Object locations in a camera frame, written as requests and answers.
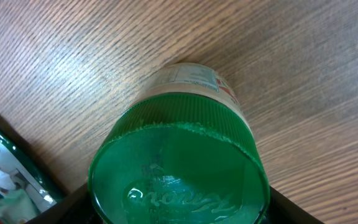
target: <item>plastic container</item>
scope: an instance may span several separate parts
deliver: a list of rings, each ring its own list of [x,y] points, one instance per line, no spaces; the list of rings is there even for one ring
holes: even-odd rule
[[[106,223],[258,223],[269,183],[229,85],[193,63],[161,69],[89,168]]]

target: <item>wooden table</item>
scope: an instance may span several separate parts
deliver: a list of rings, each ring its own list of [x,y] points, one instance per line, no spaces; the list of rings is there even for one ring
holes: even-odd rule
[[[175,62],[231,83],[273,187],[358,223],[358,0],[0,0],[0,114],[70,191]]]

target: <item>wood grain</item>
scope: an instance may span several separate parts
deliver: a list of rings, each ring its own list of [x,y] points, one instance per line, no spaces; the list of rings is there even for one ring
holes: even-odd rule
[[[0,114],[65,186],[175,62],[234,87],[270,183],[358,223],[358,1],[0,0]]]

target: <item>wooden surface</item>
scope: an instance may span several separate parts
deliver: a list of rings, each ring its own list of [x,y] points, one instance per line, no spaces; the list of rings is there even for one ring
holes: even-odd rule
[[[358,223],[358,0],[0,0],[0,114],[74,191],[146,79],[232,84],[273,187]]]

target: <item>green cap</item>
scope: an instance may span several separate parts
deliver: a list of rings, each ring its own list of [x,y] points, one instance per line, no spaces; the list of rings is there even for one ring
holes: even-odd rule
[[[105,222],[258,223],[269,183],[243,120],[210,98],[166,93],[131,107],[89,168]]]

